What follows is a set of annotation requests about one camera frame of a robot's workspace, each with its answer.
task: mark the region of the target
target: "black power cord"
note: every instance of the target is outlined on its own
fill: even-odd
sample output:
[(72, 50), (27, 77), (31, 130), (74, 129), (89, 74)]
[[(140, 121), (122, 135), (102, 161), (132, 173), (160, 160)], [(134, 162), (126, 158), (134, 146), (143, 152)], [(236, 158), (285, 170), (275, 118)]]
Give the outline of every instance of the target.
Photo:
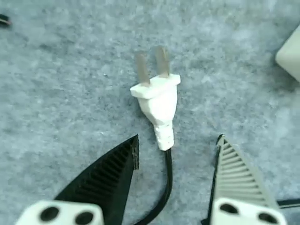
[(156, 204), (156, 206), (148, 213), (148, 215), (146, 215), (144, 219), (140, 220), (135, 225), (147, 225), (151, 223), (151, 221), (159, 215), (159, 213), (163, 210), (166, 203), (168, 202), (173, 186), (173, 166), (171, 149), (165, 151), (165, 163), (167, 167), (167, 184), (165, 186), (165, 191), (158, 203)]
[(277, 201), (281, 209), (300, 207), (300, 198)]

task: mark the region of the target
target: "carpet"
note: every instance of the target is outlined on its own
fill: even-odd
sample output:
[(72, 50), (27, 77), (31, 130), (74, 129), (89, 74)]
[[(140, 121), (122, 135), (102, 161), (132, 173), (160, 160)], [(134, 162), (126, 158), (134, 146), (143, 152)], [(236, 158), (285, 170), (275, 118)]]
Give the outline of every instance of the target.
[[(300, 85), (274, 56), (300, 23), (297, 0), (0, 0), (0, 224), (52, 199), (90, 163), (138, 134), (123, 224), (165, 185), (163, 153), (129, 88), (134, 52), (169, 52), (181, 75), (171, 198), (154, 225), (200, 224), (224, 133), (276, 199), (300, 197)], [(299, 209), (284, 210), (290, 225)]]

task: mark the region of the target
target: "metal prong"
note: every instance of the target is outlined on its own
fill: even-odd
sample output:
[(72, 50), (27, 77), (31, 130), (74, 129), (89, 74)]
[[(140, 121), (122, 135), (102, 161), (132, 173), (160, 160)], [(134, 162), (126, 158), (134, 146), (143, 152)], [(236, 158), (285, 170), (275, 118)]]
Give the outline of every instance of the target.
[(150, 86), (145, 54), (143, 52), (137, 52), (135, 55), (135, 62), (137, 67), (137, 76), (139, 78), (140, 84), (146, 87)]
[(156, 56), (158, 74), (161, 77), (167, 78), (170, 72), (169, 72), (169, 61), (168, 61), (165, 48), (163, 46), (156, 47), (155, 56)]

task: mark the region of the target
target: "two-prong plug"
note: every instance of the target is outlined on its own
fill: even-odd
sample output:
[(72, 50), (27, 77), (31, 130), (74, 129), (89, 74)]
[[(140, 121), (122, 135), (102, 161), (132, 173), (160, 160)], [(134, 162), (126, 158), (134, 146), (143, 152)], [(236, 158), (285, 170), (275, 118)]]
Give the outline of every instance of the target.
[(140, 83), (130, 88), (130, 92), (137, 98), (142, 112), (153, 124), (158, 147), (166, 151), (174, 145), (173, 118), (180, 75), (169, 73), (169, 62), (163, 47), (157, 47), (155, 55), (158, 75), (150, 79), (144, 54), (136, 54)]

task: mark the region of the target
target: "cord strain relief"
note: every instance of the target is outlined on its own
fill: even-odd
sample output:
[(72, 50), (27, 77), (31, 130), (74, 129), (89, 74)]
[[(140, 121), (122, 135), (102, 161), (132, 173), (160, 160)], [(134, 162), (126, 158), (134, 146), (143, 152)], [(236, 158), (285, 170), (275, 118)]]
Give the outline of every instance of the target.
[(159, 149), (167, 151), (174, 146), (172, 121), (163, 125), (155, 125), (154, 130)]

